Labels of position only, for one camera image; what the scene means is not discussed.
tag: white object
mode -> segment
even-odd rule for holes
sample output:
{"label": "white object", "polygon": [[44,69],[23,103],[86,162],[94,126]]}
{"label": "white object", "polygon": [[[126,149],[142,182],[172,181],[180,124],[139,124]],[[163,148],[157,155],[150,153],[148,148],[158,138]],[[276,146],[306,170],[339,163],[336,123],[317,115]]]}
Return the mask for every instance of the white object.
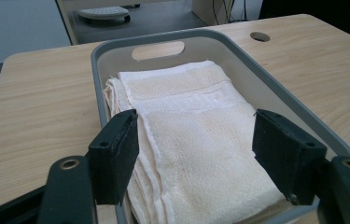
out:
{"label": "white object", "polygon": [[131,19],[128,9],[123,7],[99,7],[83,9],[77,12],[78,15],[90,20],[114,20],[125,18],[126,21]]}
{"label": "white object", "polygon": [[251,150],[255,110],[219,66],[188,63],[119,78],[127,99],[117,105],[129,101],[140,119],[128,188],[140,223],[232,223],[282,198]]}

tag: white towel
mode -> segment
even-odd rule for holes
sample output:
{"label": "white towel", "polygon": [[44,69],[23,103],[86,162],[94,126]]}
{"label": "white towel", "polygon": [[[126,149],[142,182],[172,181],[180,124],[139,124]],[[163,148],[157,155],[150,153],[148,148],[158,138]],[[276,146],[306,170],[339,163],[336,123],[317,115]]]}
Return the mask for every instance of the white towel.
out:
{"label": "white towel", "polygon": [[140,223],[233,223],[282,198],[251,150],[255,110],[219,66],[119,78],[108,87],[122,82],[127,99],[117,94],[113,103],[108,93],[107,101],[139,114],[141,153],[128,191]]}
{"label": "white towel", "polygon": [[114,117],[121,111],[132,109],[127,100],[127,95],[122,82],[117,78],[110,78],[104,90],[107,104],[110,107],[110,116]]}

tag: black cable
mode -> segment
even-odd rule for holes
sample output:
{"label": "black cable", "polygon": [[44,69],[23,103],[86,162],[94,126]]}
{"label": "black cable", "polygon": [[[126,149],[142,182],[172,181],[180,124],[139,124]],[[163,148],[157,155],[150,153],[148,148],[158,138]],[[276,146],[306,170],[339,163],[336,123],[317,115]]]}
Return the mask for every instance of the black cable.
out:
{"label": "black cable", "polygon": [[235,21],[235,18],[232,16],[232,9],[233,9],[233,5],[235,4],[235,0],[232,1],[232,6],[231,6],[231,12],[230,12],[230,20],[231,22]]}
{"label": "black cable", "polygon": [[234,22],[234,21],[245,21],[245,20],[242,20],[242,16],[244,15],[244,12],[245,12],[245,7],[242,8],[241,16],[240,16],[239,20],[236,20],[236,19],[232,16],[232,14],[230,14],[230,15],[231,15],[231,18],[232,18],[231,22]]}
{"label": "black cable", "polygon": [[246,0],[244,0],[244,10],[245,10],[245,21],[247,21]]}
{"label": "black cable", "polygon": [[232,16],[232,14],[230,14],[230,23],[233,21],[237,21],[237,20]]}
{"label": "black cable", "polygon": [[227,23],[231,23],[230,18],[228,17],[227,4],[225,4],[225,0],[223,0],[224,8],[225,8],[225,19]]}
{"label": "black cable", "polygon": [[218,20],[217,20],[216,10],[215,10],[215,0],[212,0],[212,2],[213,2],[213,14],[215,14],[215,19],[216,19],[216,22],[217,22],[217,25],[218,25]]}
{"label": "black cable", "polygon": [[274,7],[275,7],[275,5],[276,5],[276,2],[277,2],[277,0],[275,0],[271,5],[270,5],[270,7],[269,7],[269,9],[268,10],[266,10],[266,15],[265,15],[265,17],[266,18],[270,18],[270,17],[274,17],[275,15],[274,15],[274,12],[273,12],[273,9],[274,9]]}

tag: wooden table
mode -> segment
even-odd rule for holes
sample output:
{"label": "wooden table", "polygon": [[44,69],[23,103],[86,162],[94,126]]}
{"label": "wooden table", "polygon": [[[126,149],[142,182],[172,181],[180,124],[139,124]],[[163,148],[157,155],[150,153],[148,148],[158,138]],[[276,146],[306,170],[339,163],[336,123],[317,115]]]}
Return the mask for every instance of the wooden table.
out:
{"label": "wooden table", "polygon": [[[350,35],[307,15],[209,29],[228,35],[350,146]],[[258,42],[252,32],[271,40]],[[101,130],[90,59],[99,44],[6,59],[0,76],[0,204],[44,185],[56,160],[84,155]]]}

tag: gray floor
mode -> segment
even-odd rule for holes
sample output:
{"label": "gray floor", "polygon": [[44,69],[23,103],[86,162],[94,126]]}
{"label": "gray floor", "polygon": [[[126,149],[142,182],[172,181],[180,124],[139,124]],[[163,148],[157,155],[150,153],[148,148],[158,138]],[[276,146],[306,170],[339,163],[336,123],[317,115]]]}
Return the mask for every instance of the gray floor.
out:
{"label": "gray floor", "polygon": [[206,26],[192,13],[191,4],[191,0],[178,0],[142,4],[140,7],[128,6],[125,7],[131,16],[128,23],[120,18],[88,24],[75,14],[76,35],[83,44]]}

